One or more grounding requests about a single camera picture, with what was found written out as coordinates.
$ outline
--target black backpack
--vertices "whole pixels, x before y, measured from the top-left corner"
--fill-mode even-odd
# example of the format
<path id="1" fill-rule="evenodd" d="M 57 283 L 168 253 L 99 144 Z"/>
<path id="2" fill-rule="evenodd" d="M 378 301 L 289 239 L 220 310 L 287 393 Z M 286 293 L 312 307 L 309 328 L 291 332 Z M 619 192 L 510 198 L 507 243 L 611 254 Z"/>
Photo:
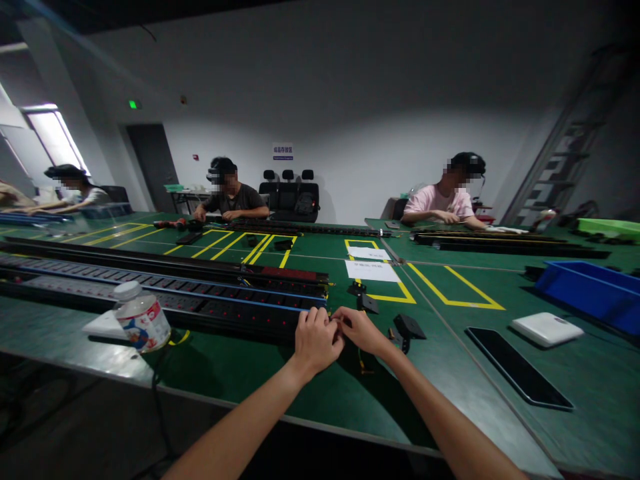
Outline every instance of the black backpack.
<path id="1" fill-rule="evenodd" d="M 298 197 L 298 201 L 295 203 L 293 210 L 298 215 L 310 215 L 313 213 L 314 207 L 315 200 L 313 199 L 313 195 L 309 192 L 304 192 Z"/>

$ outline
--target bottle cap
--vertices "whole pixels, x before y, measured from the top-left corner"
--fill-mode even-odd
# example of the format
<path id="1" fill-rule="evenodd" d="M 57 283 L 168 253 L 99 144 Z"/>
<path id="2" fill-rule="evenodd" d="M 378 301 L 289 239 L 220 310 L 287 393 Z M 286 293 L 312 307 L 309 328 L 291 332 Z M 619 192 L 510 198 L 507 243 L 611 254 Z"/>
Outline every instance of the bottle cap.
<path id="1" fill-rule="evenodd" d="M 138 282 L 132 280 L 124 282 L 113 289 L 113 296 L 118 300 L 130 300 L 138 293 L 142 292 L 142 287 Z"/>

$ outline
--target woman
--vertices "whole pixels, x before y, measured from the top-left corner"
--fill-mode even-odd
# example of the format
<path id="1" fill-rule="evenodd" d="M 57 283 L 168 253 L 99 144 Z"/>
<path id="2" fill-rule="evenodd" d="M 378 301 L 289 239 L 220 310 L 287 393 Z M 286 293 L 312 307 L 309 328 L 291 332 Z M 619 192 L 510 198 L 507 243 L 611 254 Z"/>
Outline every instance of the woman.
<path id="1" fill-rule="evenodd" d="M 35 207 L 36 204 L 28 196 L 12 184 L 0 179 L 0 208 L 4 207 Z"/>
<path id="2" fill-rule="evenodd" d="M 92 185 L 84 170 L 66 163 L 56 167 L 50 167 L 45 175 L 49 178 L 55 178 L 69 190 L 77 190 L 80 195 L 76 197 L 68 197 L 54 203 L 46 203 L 35 207 L 16 209 L 12 211 L 20 211 L 29 215 L 36 213 L 74 213 L 82 207 L 90 205 L 102 205 L 110 203 L 111 198 L 104 190 Z"/>

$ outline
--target pink shirt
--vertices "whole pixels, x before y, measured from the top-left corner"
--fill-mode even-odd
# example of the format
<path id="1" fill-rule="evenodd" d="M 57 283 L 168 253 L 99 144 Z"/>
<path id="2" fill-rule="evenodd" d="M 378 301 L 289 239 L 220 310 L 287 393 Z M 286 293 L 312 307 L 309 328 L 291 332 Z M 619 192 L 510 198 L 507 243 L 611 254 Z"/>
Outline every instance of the pink shirt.
<path id="1" fill-rule="evenodd" d="M 418 190 L 407 202 L 405 213 L 442 210 L 456 214 L 461 219 L 473 215 L 471 197 L 464 188 L 458 188 L 450 197 L 443 197 L 435 185 Z"/>

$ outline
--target black phone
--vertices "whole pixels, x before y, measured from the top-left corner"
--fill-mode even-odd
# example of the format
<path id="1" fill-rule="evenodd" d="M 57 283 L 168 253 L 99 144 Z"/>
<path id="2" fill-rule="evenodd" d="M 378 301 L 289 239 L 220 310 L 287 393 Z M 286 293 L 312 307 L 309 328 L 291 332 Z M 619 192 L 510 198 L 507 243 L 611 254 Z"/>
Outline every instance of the black phone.
<path id="1" fill-rule="evenodd" d="M 193 242 L 195 242 L 196 240 L 198 240 L 198 238 L 202 237 L 202 235 L 204 235 L 204 233 L 200 232 L 192 232 L 189 233 L 188 235 L 185 235 L 184 237 L 178 238 L 178 240 L 175 241 L 176 245 L 190 245 Z"/>
<path id="2" fill-rule="evenodd" d="M 527 403 L 573 410 L 573 404 L 496 330 L 469 327 L 465 332 Z"/>

